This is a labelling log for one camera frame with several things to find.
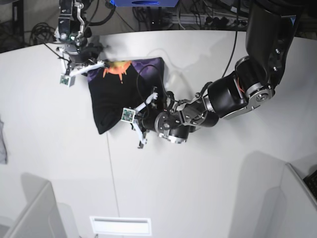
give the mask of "cloth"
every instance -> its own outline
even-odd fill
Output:
[[[92,98],[93,114],[99,134],[114,127],[121,119],[123,108],[136,108],[143,101],[138,94],[136,79],[140,70],[148,64],[139,77],[138,86],[144,99],[153,86],[162,95],[159,74],[163,78],[164,61],[161,58],[110,62],[109,68],[88,72],[88,84]]]
[[[7,155],[6,155],[6,149],[4,145],[3,140],[3,122],[0,120],[0,164],[6,164],[7,162]]]

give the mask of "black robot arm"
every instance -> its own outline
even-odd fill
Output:
[[[303,9],[299,0],[254,0],[246,36],[248,56],[240,59],[228,76],[207,83],[192,101],[181,101],[161,112],[154,126],[160,137],[186,142],[198,126],[214,126],[219,118],[250,112],[271,99],[284,75]],[[177,110],[181,104],[185,107]]]

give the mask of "cable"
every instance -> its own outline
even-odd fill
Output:
[[[16,36],[8,33],[3,26],[0,25],[0,31],[3,32],[4,34],[6,34],[9,38],[12,38],[14,39],[17,43],[19,43],[22,47],[25,47],[25,46],[30,46],[28,43],[26,42],[22,42],[20,41],[18,38],[16,38]]]
[[[46,43],[43,43],[50,51],[52,51],[55,55],[58,56],[59,59],[62,59],[64,61],[67,61],[68,63],[70,63],[70,61],[68,59],[65,59],[64,57],[60,56],[58,53],[56,53],[54,50],[52,50]]]
[[[119,210],[119,202],[118,202],[117,189],[116,189],[115,181],[114,181],[114,173],[113,173],[113,166],[112,166],[112,159],[111,159],[111,153],[110,153],[110,145],[109,145],[108,133],[106,133],[106,135],[107,135],[108,154],[109,154],[109,162],[110,162],[110,169],[111,169],[111,177],[112,177],[112,185],[113,185],[115,203],[116,203],[116,206],[117,206],[118,217],[121,217],[121,216],[120,216],[120,210]]]
[[[104,25],[106,22],[108,22],[112,18],[113,14],[115,12],[116,6],[112,5],[111,3],[107,2],[107,1],[106,1],[105,4],[106,4],[107,8],[111,9],[109,15],[104,20],[98,21],[98,22],[91,22],[92,21],[92,19],[91,19],[90,20],[90,24],[89,24],[90,26],[101,26],[101,25]]]
[[[241,4],[241,0],[238,0],[238,8],[237,8],[237,19],[236,19],[236,23],[237,23],[237,26],[236,26],[236,34],[235,34],[235,37],[234,37],[234,43],[233,43],[233,49],[232,49],[232,53],[231,53],[231,56],[230,56],[230,59],[229,59],[229,62],[228,62],[228,65],[227,65],[227,67],[226,67],[226,69],[225,69],[225,71],[224,71],[224,73],[223,73],[223,75],[222,75],[222,78],[226,75],[226,73],[227,73],[227,70],[228,70],[228,68],[229,68],[229,66],[230,66],[230,63],[231,63],[231,61],[232,61],[232,57],[233,57],[233,55],[234,55],[234,51],[235,51],[235,49],[236,49],[236,44],[237,44],[237,38],[238,38],[238,22],[239,22],[239,11],[240,11],[240,4]]]
[[[39,44],[38,41],[45,43],[55,41],[54,33],[54,28],[49,26],[46,22],[40,22],[32,28],[29,43],[34,46]]]
[[[88,21],[86,27],[84,28],[83,32],[85,32],[85,31],[87,30],[87,28],[90,26],[90,24],[92,24],[92,23],[97,23],[97,22],[92,22],[92,20],[93,20],[93,19],[95,18],[95,16],[96,16],[96,13],[97,13],[97,10],[98,10],[98,7],[99,7],[99,1],[100,1],[100,0],[97,0],[96,9],[95,9],[93,15],[91,16],[90,20]]]
[[[244,93],[244,90],[240,87],[240,80],[239,80],[239,77],[238,77],[238,89]]]
[[[145,14],[144,8],[134,6],[134,7],[132,7],[132,12],[133,12],[134,18],[139,23],[139,31],[141,30],[141,23],[144,23],[147,31],[149,31],[150,28],[148,26],[148,21],[147,21],[148,16]]]
[[[147,114],[146,117],[144,117],[143,119],[148,118],[148,116],[150,115],[150,109],[149,109],[149,107],[148,107],[148,104],[147,104],[146,100],[144,100],[144,98],[143,98],[143,96],[142,96],[142,94],[141,94],[141,92],[140,92],[140,90],[139,90],[139,77],[141,76],[141,73],[143,72],[143,70],[145,70],[147,67],[153,67],[153,68],[155,68],[155,69],[158,71],[159,80],[160,80],[160,82],[161,82],[161,84],[162,84],[162,89],[163,89],[163,93],[165,94],[165,96],[166,96],[167,98],[169,98],[170,101],[172,101],[172,102],[175,102],[175,103],[178,103],[178,102],[179,102],[178,100],[175,100],[173,97],[171,97],[171,96],[167,93],[167,91],[166,91],[166,89],[165,89],[165,86],[164,86],[163,78],[162,78],[162,76],[161,76],[161,74],[160,74],[160,70],[159,70],[155,65],[153,65],[153,64],[145,65],[145,66],[143,66],[142,69],[139,71],[138,76],[137,76],[137,80],[136,80],[136,81],[137,81],[136,83],[137,83],[137,91],[138,91],[138,94],[139,94],[140,98],[142,99],[143,103],[145,104],[145,106],[146,106],[146,108],[147,108],[147,111],[148,111],[148,114]]]
[[[196,14],[198,15],[199,17],[199,28],[202,29],[202,20],[200,18],[200,14],[199,14],[199,11],[198,11],[198,8],[197,8],[197,5],[196,3],[198,2],[199,0],[192,0],[193,4],[192,6],[190,7],[191,8],[191,12],[195,15],[195,19],[196,19],[196,23],[198,25],[198,21],[197,21],[197,16]]]
[[[180,22],[180,2],[178,3],[178,6],[177,6],[177,20],[178,20],[178,25],[183,28],[183,30],[186,30],[185,27],[183,27],[182,23]]]
[[[136,32],[136,30],[134,30],[133,28],[132,28],[132,26],[130,26],[123,18],[122,18],[122,16],[116,11],[115,12],[120,18],[121,18],[121,20],[133,31],[133,32]]]

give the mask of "table surface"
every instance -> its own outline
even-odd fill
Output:
[[[162,57],[165,80],[177,99],[192,98],[221,77],[234,32],[137,32],[100,37],[102,57]],[[235,62],[247,55],[245,33]],[[59,85],[60,62],[44,46],[0,55],[0,118],[9,164],[0,166],[0,216],[14,218],[25,205],[22,173],[52,181],[68,204],[79,234],[92,237],[89,216],[151,218],[154,237],[253,237],[264,195],[279,186],[284,162],[316,158],[317,42],[294,39],[287,69],[272,100],[246,115],[220,120],[182,145],[150,133],[138,150],[130,126],[99,136],[87,81]]]

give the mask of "vent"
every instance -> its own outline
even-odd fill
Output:
[[[148,218],[90,217],[95,234],[117,236],[151,236],[151,220]]]

